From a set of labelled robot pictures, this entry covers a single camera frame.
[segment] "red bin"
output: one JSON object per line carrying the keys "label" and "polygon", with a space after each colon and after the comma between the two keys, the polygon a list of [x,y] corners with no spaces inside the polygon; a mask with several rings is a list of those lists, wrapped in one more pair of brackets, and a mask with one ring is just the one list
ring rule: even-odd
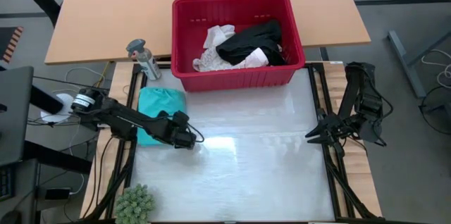
{"label": "red bin", "polygon": [[[210,27],[231,24],[239,33],[271,19],[280,24],[286,66],[202,73],[192,67],[192,61],[204,52]],[[172,74],[189,92],[284,85],[305,64],[290,0],[175,0],[172,28]]]}

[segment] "glossy white surface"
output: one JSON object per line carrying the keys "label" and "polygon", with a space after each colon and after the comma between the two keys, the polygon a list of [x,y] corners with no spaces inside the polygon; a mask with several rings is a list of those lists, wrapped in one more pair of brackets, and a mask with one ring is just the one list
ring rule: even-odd
{"label": "glossy white surface", "polygon": [[[170,70],[147,86],[183,91]],[[283,87],[187,93],[194,150],[138,147],[132,186],[148,185],[151,221],[333,220],[307,70]]]}

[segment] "wooden table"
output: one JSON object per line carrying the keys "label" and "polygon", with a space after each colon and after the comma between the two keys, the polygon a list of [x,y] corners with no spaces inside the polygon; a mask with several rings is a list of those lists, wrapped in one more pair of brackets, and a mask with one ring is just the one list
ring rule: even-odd
{"label": "wooden table", "polygon": [[[45,63],[125,60],[136,38],[171,53],[174,0],[64,0]],[[291,0],[305,47],[369,43],[354,0]]]}
{"label": "wooden table", "polygon": [[[111,89],[109,96],[117,99],[122,104],[126,103],[127,94],[123,92],[128,90],[128,86],[132,77],[132,67],[133,63],[118,63],[116,65],[116,71],[113,76],[113,82],[111,83]],[[340,106],[342,96],[344,94],[346,88],[346,78],[345,78],[345,70],[342,63],[329,63],[324,62],[324,68],[326,72],[326,79],[328,83],[328,89],[330,98],[332,101],[333,109],[337,113],[338,107]],[[137,87],[134,94],[134,103],[132,105],[133,108],[137,107],[138,100],[138,92],[139,85],[141,80],[138,79]],[[324,99],[322,95],[321,83],[317,82],[320,101],[323,104]],[[99,167],[100,167],[100,157],[101,153],[105,148],[106,143],[108,142],[111,133],[109,130],[104,130],[100,133],[99,140],[97,142],[97,177],[99,177]],[[102,167],[102,179],[100,184],[100,193],[99,198],[101,199],[105,194],[106,187],[109,183],[109,179],[114,169],[114,163],[116,160],[116,154],[118,149],[118,140],[113,140],[108,148],[106,149],[104,156],[104,164]],[[376,190],[374,188],[373,178],[371,176],[371,170],[369,167],[368,159],[366,157],[365,151],[352,140],[348,140],[345,145],[346,156],[344,158],[345,167],[347,171],[348,182],[357,196],[361,199],[361,201],[367,206],[367,208],[377,216],[381,216],[381,209],[379,207],[378,198],[376,195]],[[128,154],[128,150],[125,150],[125,157]],[[340,202],[340,210],[342,211],[342,216],[347,216],[346,207],[344,202],[344,195],[340,186],[336,186],[338,188],[338,196]],[[91,201],[92,193],[94,190],[94,169],[91,169],[91,174],[89,176],[89,181],[87,183],[87,189],[85,194],[85,200],[83,201],[83,206],[81,210],[80,217],[83,216],[84,212],[87,210],[87,207]]]}

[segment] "spray bottle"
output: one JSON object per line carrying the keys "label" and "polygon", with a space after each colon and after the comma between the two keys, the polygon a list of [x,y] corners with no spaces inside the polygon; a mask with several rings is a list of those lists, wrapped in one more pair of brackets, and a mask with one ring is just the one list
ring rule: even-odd
{"label": "spray bottle", "polygon": [[145,44],[146,41],[143,39],[135,39],[131,41],[126,48],[128,51],[128,56],[130,58],[136,58],[149,80],[158,80],[161,77],[160,68],[158,68],[155,58],[152,56],[150,50],[144,47]]}

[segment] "green plant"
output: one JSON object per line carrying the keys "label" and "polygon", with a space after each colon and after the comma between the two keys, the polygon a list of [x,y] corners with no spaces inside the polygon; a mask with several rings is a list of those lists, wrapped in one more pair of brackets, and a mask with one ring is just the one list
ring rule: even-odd
{"label": "green plant", "polygon": [[145,224],[154,208],[154,198],[146,185],[127,188],[116,201],[116,224]]}

